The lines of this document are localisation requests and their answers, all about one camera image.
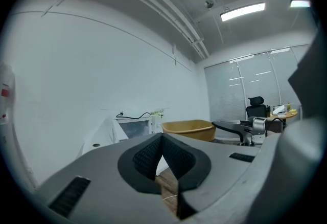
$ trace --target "wooden desk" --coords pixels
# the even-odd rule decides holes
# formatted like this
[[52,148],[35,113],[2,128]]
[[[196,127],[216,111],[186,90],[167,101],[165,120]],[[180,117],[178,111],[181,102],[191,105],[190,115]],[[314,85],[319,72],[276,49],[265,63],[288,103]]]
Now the wooden desk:
[[[297,115],[297,111],[294,112],[286,112],[285,117],[280,117],[281,120],[286,120],[286,119],[290,119],[290,118],[294,118]],[[277,115],[270,115],[270,117],[268,117],[267,119],[274,119],[274,118],[278,118]]]

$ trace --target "office chair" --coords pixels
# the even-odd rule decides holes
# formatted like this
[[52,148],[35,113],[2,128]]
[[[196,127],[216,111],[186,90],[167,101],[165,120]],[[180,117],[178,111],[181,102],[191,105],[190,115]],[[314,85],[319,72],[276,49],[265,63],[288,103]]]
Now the office chair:
[[263,97],[248,98],[251,106],[246,107],[246,113],[248,117],[267,117],[267,107],[263,105]]

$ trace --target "yellow plastic tub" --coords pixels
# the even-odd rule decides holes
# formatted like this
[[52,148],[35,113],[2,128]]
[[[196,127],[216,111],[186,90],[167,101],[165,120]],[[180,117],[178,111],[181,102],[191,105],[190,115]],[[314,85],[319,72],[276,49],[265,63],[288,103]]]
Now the yellow plastic tub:
[[164,133],[174,133],[203,141],[213,140],[216,133],[214,125],[205,120],[165,122],[161,126]]

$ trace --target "black vent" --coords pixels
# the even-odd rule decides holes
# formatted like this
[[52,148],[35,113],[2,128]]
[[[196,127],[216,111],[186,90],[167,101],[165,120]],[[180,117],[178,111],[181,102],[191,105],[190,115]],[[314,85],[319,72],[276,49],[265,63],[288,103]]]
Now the black vent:
[[233,153],[229,157],[232,159],[236,159],[239,161],[245,161],[245,162],[252,162],[255,158],[254,156],[244,155],[244,154],[239,154],[239,153]]
[[73,181],[50,204],[49,208],[61,216],[68,217],[91,181],[83,177],[75,177]]

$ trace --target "white wall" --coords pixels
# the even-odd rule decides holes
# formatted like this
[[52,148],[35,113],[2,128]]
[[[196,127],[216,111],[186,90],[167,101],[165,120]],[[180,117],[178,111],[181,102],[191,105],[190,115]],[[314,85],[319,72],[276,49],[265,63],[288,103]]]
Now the white wall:
[[39,183],[72,162],[108,115],[206,116],[193,49],[155,12],[136,0],[65,0],[41,17],[53,1],[23,0],[1,42],[15,74],[17,139]]
[[299,44],[310,44],[314,39],[316,31],[313,29],[289,31],[282,34],[276,34],[261,39],[240,43],[231,47],[224,47],[212,54],[210,58],[199,62],[197,66],[199,74],[199,84],[201,90],[202,106],[205,109],[206,117],[204,119],[210,120],[209,117],[209,103],[208,91],[204,74],[204,68],[228,61],[232,58],[241,57],[247,54],[255,54],[265,50],[278,49],[286,46],[296,46]]

